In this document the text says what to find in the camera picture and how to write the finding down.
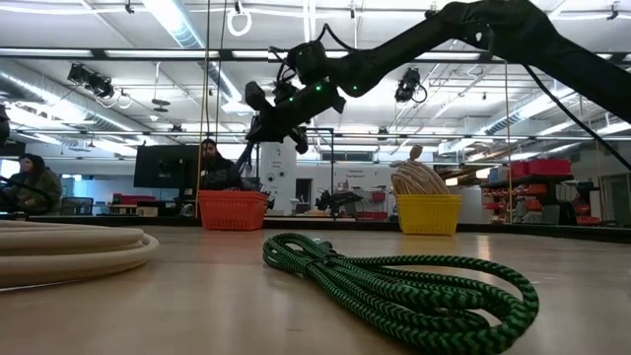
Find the white pillar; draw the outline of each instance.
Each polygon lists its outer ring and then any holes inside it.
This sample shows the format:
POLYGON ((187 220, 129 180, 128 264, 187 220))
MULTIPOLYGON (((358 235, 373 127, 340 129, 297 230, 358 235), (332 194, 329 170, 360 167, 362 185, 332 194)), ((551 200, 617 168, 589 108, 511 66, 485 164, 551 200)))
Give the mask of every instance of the white pillar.
POLYGON ((292 213, 290 198, 296 197, 296 143, 285 137, 283 144, 261 143, 260 182, 275 199, 274 210, 292 213))

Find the computer monitor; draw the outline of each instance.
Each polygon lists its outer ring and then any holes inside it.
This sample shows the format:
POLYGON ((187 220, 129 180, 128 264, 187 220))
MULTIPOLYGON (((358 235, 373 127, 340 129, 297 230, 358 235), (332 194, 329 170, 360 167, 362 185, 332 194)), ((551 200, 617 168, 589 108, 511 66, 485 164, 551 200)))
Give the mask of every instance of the computer monitor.
POLYGON ((134 186, 177 188, 180 198, 194 198, 199 176, 198 153, 197 146, 138 147, 134 186))

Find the green rope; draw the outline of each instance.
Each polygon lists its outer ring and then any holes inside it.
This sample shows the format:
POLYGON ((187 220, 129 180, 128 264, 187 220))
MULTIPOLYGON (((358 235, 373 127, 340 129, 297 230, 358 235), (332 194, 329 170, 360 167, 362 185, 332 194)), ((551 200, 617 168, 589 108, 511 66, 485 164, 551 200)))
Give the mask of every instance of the green rope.
POLYGON ((279 270, 312 277, 346 309, 425 354, 502 353, 526 332, 539 310, 534 288, 519 272, 472 257, 348 257, 286 233, 265 242, 263 259, 279 270), (486 272, 513 284, 522 299, 463 277, 384 267, 402 265, 486 272), (471 310, 486 311, 500 324, 491 326, 471 310))

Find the yellow basket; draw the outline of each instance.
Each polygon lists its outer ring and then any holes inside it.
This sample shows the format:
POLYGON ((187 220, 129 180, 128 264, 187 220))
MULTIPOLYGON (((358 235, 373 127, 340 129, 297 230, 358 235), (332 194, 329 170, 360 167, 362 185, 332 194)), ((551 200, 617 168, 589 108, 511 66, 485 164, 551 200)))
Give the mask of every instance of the yellow basket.
POLYGON ((404 234, 452 235, 462 200, 460 195, 398 195, 398 221, 404 234))

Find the coiled white rope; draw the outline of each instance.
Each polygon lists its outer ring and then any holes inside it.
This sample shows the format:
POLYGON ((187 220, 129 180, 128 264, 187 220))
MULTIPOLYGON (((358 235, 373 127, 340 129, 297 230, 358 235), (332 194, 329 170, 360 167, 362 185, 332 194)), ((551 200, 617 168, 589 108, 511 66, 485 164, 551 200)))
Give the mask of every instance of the coiled white rope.
POLYGON ((0 221, 0 289, 126 271, 159 245, 139 229, 0 221))

